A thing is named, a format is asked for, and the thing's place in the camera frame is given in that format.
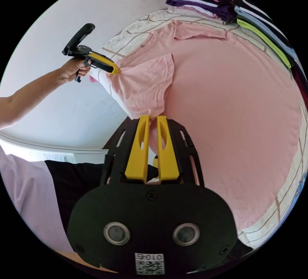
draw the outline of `bed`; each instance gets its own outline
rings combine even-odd
[[[167,25],[172,20],[181,22],[194,22],[205,26],[210,26],[216,30],[227,30],[236,34],[249,42],[255,47],[265,52],[271,59],[275,60],[286,72],[286,75],[293,79],[292,73],[283,65],[275,53],[260,39],[249,30],[241,28],[237,24],[224,25],[221,21],[216,19],[206,19],[202,15],[187,10],[181,10],[175,7],[169,7],[165,10],[160,10],[149,14],[138,21],[132,23],[118,35],[113,37],[106,43],[99,51],[99,53],[117,61],[142,44],[151,30],[155,30]],[[120,97],[114,92],[106,79],[106,74],[100,69],[91,69],[89,73],[95,80],[97,80],[110,96],[117,101],[121,108],[132,117],[121,101]],[[308,148],[306,147],[307,137],[307,109],[302,99],[301,101],[302,122],[300,128],[300,135],[297,144],[297,152],[293,157],[293,161],[287,175],[284,185],[277,194],[275,201],[251,226],[238,230],[238,238],[247,246],[254,249],[264,244],[280,227],[283,221],[290,213],[300,191],[305,182],[307,168],[308,168]]]

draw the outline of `white shirt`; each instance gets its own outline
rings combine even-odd
[[[0,146],[0,172],[16,210],[32,232],[53,250],[73,252],[45,162],[28,162],[6,155]]]

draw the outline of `pink t-shirt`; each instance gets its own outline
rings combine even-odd
[[[108,78],[132,116],[163,114],[185,126],[205,186],[228,203],[238,230],[256,223],[297,151],[301,95],[286,71],[231,32],[179,21],[118,64],[121,74]],[[157,154],[155,122],[150,148]]]
[[[53,250],[73,252],[45,162],[28,162],[6,155],[0,146],[0,172],[13,205],[38,239]]]

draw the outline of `t-shirt sleeve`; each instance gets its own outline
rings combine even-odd
[[[170,53],[134,67],[123,67],[120,74],[109,75],[108,80],[134,119],[141,115],[154,119],[165,110],[173,74],[174,63]]]

